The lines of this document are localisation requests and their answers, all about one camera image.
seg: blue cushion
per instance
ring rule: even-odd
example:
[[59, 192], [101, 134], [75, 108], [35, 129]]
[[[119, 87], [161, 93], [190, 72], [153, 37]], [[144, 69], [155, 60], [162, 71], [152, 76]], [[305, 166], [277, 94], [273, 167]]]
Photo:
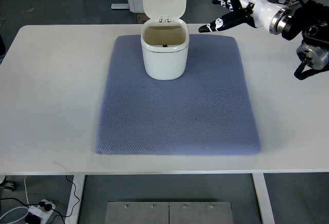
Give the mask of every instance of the blue cushion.
[[167, 81], [146, 73], [140, 35], [116, 39], [95, 153], [213, 156], [260, 150], [234, 38], [190, 35], [186, 69]]

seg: white cable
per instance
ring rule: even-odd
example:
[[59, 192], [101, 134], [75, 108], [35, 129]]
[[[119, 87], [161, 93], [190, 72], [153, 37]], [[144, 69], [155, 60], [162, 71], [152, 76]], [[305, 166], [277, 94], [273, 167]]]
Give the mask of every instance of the white cable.
[[26, 182], [25, 182], [26, 177], [27, 177], [27, 175], [24, 177], [25, 196], [26, 196], [27, 204], [30, 204], [30, 203], [29, 203], [29, 199], [27, 198], [27, 190], [26, 190]]
[[5, 214], [3, 214], [3, 215], [0, 217], [0, 220], [1, 220], [2, 218], [4, 218], [7, 214], [9, 214], [10, 212], [12, 212], [12, 211], [14, 211], [14, 210], [17, 210], [17, 209], [27, 209], [27, 213], [26, 213], [22, 218], [20, 218], [20, 219], [18, 219], [18, 220], [15, 220], [15, 221], [12, 221], [12, 222], [8, 222], [8, 223], [2, 223], [2, 224], [13, 224], [13, 223], [16, 223], [16, 222], [18, 222], [18, 221], [20, 221], [20, 220], [23, 220], [23, 219], [28, 215], [28, 213], [29, 213], [29, 208], [28, 208], [28, 207], [20, 206], [20, 207], [16, 207], [16, 208], [14, 208], [14, 209], [12, 209], [12, 210], [7, 211]]

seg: power strip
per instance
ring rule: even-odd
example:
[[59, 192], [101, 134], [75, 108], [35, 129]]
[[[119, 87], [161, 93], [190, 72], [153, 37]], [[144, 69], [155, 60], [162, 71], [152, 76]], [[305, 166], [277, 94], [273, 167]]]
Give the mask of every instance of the power strip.
[[45, 199], [43, 199], [41, 202], [43, 202], [42, 206], [38, 205], [38, 207], [29, 207], [29, 214], [25, 218], [26, 224], [46, 224], [56, 205], [53, 202]]

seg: bin hinge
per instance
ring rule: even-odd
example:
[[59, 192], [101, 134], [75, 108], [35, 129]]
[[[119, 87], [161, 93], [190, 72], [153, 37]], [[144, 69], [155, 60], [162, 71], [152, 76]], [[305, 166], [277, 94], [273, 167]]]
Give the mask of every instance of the bin hinge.
[[160, 23], [169, 23], [170, 22], [170, 16], [160, 16]]

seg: caster wheel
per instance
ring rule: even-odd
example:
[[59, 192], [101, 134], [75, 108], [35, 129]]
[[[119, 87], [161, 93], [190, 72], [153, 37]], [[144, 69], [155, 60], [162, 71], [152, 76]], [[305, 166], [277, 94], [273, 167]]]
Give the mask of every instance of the caster wheel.
[[2, 190], [7, 192], [12, 192], [16, 190], [16, 182], [11, 180], [6, 180], [5, 185], [2, 187]]

